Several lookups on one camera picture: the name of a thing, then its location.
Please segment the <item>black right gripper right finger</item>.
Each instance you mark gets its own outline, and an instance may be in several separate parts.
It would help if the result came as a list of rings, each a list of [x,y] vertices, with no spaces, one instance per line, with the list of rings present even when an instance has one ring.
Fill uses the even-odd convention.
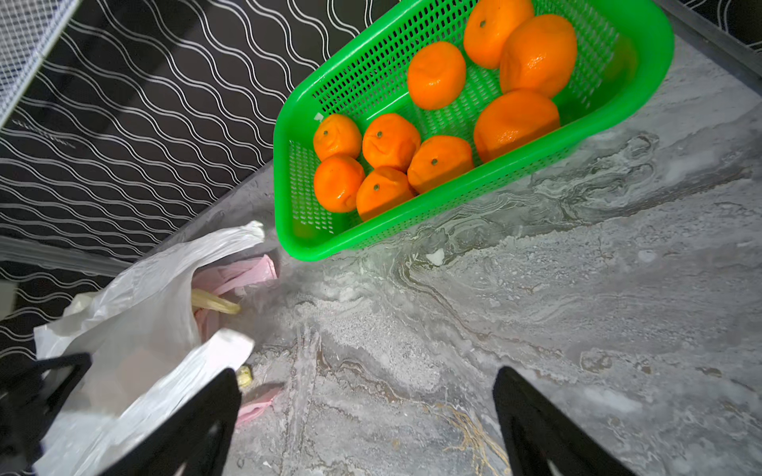
[[[630,475],[511,367],[501,368],[492,397],[514,475]]]

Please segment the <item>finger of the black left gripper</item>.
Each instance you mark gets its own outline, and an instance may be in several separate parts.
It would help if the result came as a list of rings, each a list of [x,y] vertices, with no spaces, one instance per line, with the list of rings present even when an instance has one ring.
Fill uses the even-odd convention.
[[[1,377],[1,468],[28,470],[42,440],[91,367],[88,353],[36,361]]]

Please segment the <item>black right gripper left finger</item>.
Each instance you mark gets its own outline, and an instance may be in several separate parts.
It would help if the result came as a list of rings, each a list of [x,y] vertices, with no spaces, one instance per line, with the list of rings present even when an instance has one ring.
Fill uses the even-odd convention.
[[[241,404],[225,369],[105,475],[220,475]]]

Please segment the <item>white plastic bag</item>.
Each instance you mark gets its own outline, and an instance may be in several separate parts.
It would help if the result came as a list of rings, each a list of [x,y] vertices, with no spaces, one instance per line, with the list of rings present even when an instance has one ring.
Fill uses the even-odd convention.
[[[38,474],[99,474],[219,373],[246,361],[250,337],[229,329],[200,337],[192,278],[264,240],[262,224],[252,221],[175,245],[123,271],[77,313],[35,328],[39,359],[91,357],[43,440]]]

